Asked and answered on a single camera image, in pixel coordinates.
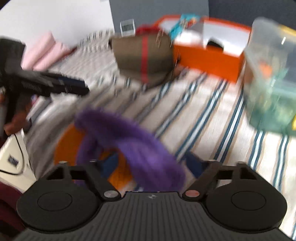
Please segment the clear green plastic storage box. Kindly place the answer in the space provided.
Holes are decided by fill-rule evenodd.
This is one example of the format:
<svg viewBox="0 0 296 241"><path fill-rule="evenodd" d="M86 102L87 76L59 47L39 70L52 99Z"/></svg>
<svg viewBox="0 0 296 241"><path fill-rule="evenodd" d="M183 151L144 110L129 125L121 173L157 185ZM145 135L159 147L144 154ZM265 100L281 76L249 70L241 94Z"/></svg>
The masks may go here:
<svg viewBox="0 0 296 241"><path fill-rule="evenodd" d="M244 57L249 123L258 130L295 136L295 30L256 18Z"/></svg>

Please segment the orange cardboard box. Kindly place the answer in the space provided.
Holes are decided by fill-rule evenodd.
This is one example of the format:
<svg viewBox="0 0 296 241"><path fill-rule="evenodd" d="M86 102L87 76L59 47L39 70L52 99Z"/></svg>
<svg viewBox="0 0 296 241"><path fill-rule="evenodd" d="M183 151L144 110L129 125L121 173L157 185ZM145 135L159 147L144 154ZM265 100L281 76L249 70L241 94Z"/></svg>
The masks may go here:
<svg viewBox="0 0 296 241"><path fill-rule="evenodd" d="M154 26L169 34L181 15L164 15ZM173 40L174 58L183 67L198 69L229 82L237 82L244 63L251 28L227 20L202 16Z"/></svg>

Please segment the pink folded cloth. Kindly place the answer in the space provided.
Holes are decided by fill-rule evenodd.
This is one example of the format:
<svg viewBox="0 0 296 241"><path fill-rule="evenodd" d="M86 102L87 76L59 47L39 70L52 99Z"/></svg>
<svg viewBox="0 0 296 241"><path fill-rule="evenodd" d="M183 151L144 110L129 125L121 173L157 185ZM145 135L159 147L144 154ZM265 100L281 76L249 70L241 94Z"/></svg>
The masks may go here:
<svg viewBox="0 0 296 241"><path fill-rule="evenodd" d="M52 32L46 32L34 44L25 47L21 61L23 70L45 71L73 51L73 48L57 41Z"/></svg>

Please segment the blue printed face mask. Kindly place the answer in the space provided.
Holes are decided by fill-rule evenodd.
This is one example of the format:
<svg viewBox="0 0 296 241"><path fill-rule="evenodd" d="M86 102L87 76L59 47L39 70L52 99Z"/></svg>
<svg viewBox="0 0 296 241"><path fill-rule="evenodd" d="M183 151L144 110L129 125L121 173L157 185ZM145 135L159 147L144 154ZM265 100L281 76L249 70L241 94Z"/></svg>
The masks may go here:
<svg viewBox="0 0 296 241"><path fill-rule="evenodd" d="M182 14L179 21L171 28L169 36L171 40L176 39L184 30L192 27L200 20L199 15L195 14Z"/></svg>

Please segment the white digital clock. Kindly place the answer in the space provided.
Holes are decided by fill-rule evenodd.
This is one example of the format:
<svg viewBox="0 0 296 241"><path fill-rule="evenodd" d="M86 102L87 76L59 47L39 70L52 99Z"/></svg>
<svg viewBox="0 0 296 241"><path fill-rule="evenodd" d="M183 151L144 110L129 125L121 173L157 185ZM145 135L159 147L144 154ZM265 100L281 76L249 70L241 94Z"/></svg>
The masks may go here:
<svg viewBox="0 0 296 241"><path fill-rule="evenodd" d="M134 19L121 21L120 32L122 37L134 36L135 35Z"/></svg>

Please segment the olive plaid zipper pouch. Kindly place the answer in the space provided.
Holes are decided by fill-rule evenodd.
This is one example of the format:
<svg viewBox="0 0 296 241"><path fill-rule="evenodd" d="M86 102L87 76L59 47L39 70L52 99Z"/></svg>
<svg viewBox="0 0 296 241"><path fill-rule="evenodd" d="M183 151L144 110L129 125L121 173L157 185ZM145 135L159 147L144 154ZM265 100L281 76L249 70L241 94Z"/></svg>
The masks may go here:
<svg viewBox="0 0 296 241"><path fill-rule="evenodd" d="M170 37L164 32L113 37L109 44L121 75L147 87L155 87L173 79L173 48Z"/></svg>

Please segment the purple fuzzy fabric loop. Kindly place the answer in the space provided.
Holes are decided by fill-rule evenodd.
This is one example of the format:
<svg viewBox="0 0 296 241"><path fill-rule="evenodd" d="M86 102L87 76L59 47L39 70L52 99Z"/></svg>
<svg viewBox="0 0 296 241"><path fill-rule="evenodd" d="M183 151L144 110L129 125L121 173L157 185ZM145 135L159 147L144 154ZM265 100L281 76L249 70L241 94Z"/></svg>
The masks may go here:
<svg viewBox="0 0 296 241"><path fill-rule="evenodd" d="M82 152L115 148L127 159L135 182L144 191L179 191L185 183L185 172L175 157L153 134L135 122L102 109L86 109L74 121L76 128L84 130Z"/></svg>

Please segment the striped bed blanket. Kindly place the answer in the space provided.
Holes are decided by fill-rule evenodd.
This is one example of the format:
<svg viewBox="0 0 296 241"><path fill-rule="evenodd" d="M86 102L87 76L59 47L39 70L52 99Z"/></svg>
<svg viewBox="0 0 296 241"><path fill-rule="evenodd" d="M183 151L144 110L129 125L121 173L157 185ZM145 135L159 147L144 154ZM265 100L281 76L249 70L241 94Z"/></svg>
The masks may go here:
<svg viewBox="0 0 296 241"><path fill-rule="evenodd" d="M76 51L50 68L85 80L85 97L59 94L42 111L26 135L36 178L53 166L54 151L75 115L102 107L146 128L178 159L191 151L225 165L247 163L280 191L287 201L281 230L295 238L295 137L257 131L249 125L240 84L185 70L172 83L146 90L121 77L108 46L111 30L90 34Z"/></svg>

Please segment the orange round mesh mat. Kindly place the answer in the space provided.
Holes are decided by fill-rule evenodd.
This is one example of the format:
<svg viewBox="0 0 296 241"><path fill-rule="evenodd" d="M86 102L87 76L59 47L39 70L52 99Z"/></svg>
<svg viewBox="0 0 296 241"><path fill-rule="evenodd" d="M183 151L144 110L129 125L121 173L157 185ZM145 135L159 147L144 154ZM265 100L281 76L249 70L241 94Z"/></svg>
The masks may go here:
<svg viewBox="0 0 296 241"><path fill-rule="evenodd" d="M121 193L132 191L136 187L133 176L127 160L118 149L102 150L95 144L92 150L86 153L82 152L84 147L84 138L86 132L70 124L62 134L54 151L53 162L58 164L60 161L66 161L71 166L80 166L90 161L101 161L101 175Z"/></svg>

